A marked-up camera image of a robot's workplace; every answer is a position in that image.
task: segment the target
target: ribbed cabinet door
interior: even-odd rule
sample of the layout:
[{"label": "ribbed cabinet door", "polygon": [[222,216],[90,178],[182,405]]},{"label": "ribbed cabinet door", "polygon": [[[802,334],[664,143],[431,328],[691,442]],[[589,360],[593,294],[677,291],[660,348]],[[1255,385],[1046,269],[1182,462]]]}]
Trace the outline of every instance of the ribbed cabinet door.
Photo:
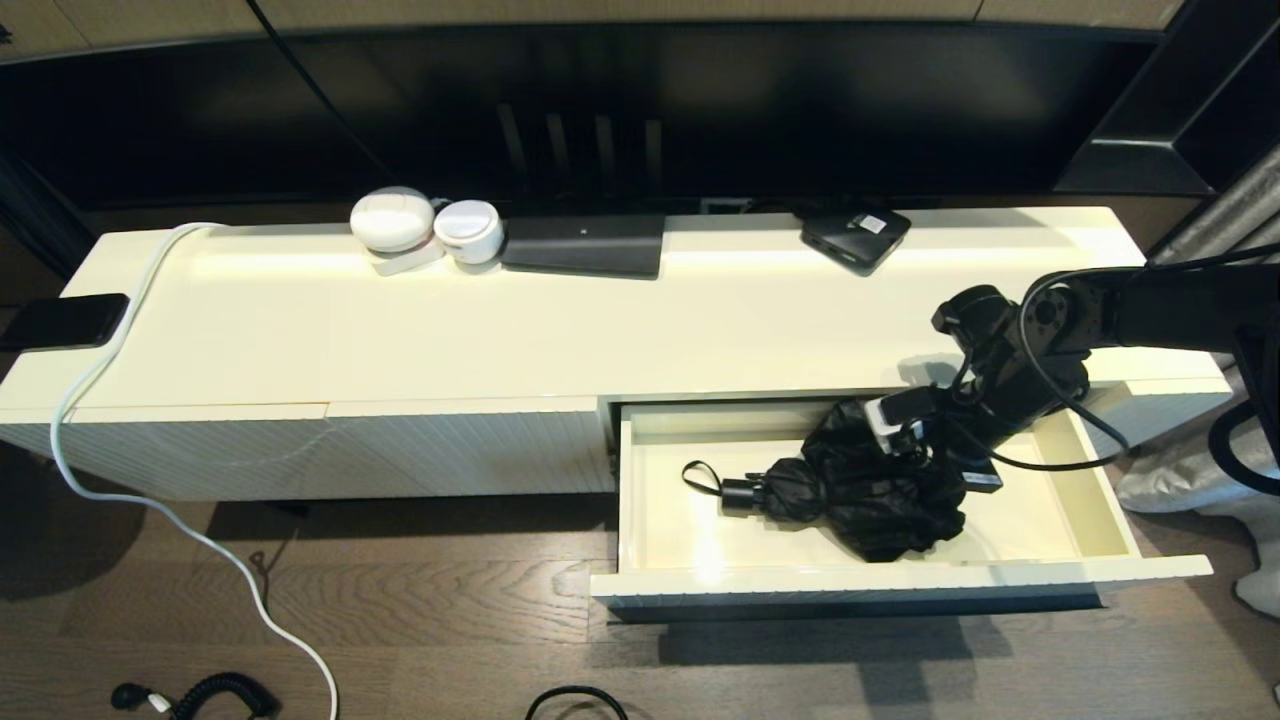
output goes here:
[{"label": "ribbed cabinet door", "polygon": [[330,418],[420,495],[612,492],[595,413]]},{"label": "ribbed cabinet door", "polygon": [[[49,425],[0,437],[49,455]],[[415,483],[324,419],[72,423],[73,468],[166,500],[412,496]]]}]

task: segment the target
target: white label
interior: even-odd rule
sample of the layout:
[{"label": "white label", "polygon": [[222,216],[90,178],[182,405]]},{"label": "white label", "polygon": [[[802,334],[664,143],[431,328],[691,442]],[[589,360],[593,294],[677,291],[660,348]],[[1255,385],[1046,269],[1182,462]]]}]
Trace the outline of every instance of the white label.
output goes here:
[{"label": "white label", "polygon": [[960,473],[964,482],[975,486],[998,486],[1000,475],[988,475],[986,473]]},{"label": "white label", "polygon": [[858,224],[872,231],[876,234],[879,234],[879,231],[884,229],[884,225],[887,225],[888,223],[872,215],[864,215],[861,222]]}]

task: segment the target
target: wooden floor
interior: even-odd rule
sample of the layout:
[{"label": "wooden floor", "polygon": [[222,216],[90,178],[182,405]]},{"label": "wooden floor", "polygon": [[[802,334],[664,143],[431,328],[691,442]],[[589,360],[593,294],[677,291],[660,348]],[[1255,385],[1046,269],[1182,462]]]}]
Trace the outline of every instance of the wooden floor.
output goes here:
[{"label": "wooden floor", "polygon": [[[276,619],[329,659],[342,717],[520,719],[543,689],[605,688],[640,720],[1280,717],[1280,624],[1231,596],[1243,529],[1134,518],[1144,551],[1217,575],[1042,615],[617,625],[588,597],[609,566],[607,496],[255,505],[178,511],[255,557]],[[270,637],[243,580],[154,514],[93,505],[0,447],[0,716],[114,717],[125,680],[180,694],[238,670],[325,717],[319,671]],[[150,711],[145,715],[155,716]],[[242,720],[223,697],[202,719]],[[540,717],[611,717],[564,700]]]}]

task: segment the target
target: white fabric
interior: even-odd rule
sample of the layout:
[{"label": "white fabric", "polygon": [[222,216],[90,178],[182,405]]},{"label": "white fabric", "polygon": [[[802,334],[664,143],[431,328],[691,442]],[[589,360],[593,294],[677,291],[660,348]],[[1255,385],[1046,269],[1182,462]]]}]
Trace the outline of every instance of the white fabric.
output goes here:
[{"label": "white fabric", "polygon": [[[1257,420],[1249,420],[1236,432],[1231,448],[1247,466],[1280,477]],[[1121,506],[1135,512],[1178,512],[1260,493],[1226,477],[1208,454],[1207,428],[1201,428],[1183,442],[1135,460],[1116,486],[1116,497]]]},{"label": "white fabric", "polygon": [[1258,570],[1235,583],[1235,594],[1260,612],[1280,618],[1280,497],[1257,495],[1207,505],[1202,515],[1225,515],[1244,523],[1258,543]]},{"label": "white fabric", "polygon": [[[1197,510],[1236,518],[1258,544],[1258,570],[1240,578],[1235,593],[1260,612],[1280,618],[1280,497],[1254,492],[1226,477],[1208,454],[1207,427],[1152,455],[1139,457],[1116,486],[1120,505],[1137,512]],[[1280,478],[1276,459],[1257,420],[1231,438],[1247,466]]]}]

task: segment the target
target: open drawer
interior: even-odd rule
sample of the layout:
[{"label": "open drawer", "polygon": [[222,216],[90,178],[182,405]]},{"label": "open drawer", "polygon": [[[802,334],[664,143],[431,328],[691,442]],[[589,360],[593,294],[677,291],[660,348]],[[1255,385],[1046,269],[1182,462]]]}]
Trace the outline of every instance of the open drawer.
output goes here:
[{"label": "open drawer", "polygon": [[[618,568],[594,575],[591,594],[622,619],[732,616],[723,610],[780,605],[841,605],[854,614],[995,612],[1096,607],[1103,588],[1212,573],[1202,555],[1142,557],[1102,470],[1000,465],[1004,489],[969,493],[960,536],[887,564],[864,562],[820,524],[723,515],[718,498],[681,482],[690,460],[707,461],[722,478],[768,470],[799,454],[831,405],[623,407]],[[1094,456],[1069,413],[1044,418],[1001,452],[1052,464]],[[668,611],[628,618],[645,609]]]}]

